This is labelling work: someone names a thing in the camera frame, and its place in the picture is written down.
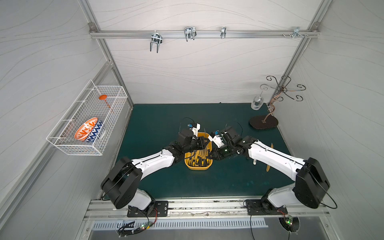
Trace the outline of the file tools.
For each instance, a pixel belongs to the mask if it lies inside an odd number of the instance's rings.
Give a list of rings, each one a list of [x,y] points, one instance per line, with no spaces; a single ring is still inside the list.
[[[185,154],[185,163],[190,170],[206,170],[211,164],[212,160],[208,159],[210,154],[209,149],[198,150],[192,153]]]

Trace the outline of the yellow plastic storage box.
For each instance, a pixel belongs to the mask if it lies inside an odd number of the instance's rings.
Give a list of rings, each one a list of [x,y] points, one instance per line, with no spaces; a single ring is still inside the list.
[[[199,132],[196,144],[187,148],[189,152],[185,153],[184,161],[190,170],[205,171],[212,165],[213,160],[209,156],[213,147],[209,136],[208,133]]]

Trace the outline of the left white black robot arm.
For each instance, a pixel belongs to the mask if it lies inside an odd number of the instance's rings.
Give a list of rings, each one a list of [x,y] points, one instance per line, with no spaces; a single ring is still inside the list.
[[[114,165],[101,183],[101,189],[116,209],[135,207],[151,212],[155,199],[140,190],[142,179],[164,168],[171,167],[185,159],[186,153],[204,150],[211,142],[205,136],[198,136],[200,124],[190,124],[179,132],[178,139],[160,152],[140,159],[123,157]]]

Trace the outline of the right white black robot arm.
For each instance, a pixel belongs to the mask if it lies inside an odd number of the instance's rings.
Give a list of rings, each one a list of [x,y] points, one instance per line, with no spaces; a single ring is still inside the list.
[[[241,137],[232,127],[213,132],[208,139],[216,146],[210,153],[213,160],[244,155],[278,170],[293,181],[290,185],[269,189],[261,199],[263,210],[278,210],[295,204],[316,209],[328,193],[329,180],[316,159],[304,160],[282,153],[251,136]]]

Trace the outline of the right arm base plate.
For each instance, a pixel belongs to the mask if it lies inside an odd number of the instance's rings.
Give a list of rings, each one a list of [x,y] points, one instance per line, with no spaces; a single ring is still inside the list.
[[[243,201],[243,206],[246,208],[249,216],[283,216],[288,214],[285,207],[274,207],[267,200],[248,199]]]

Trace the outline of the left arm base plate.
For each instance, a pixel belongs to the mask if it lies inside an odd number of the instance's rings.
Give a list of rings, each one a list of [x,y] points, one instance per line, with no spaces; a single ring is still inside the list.
[[[144,210],[129,206],[128,218],[144,218],[144,217],[167,217],[168,201],[152,201]]]

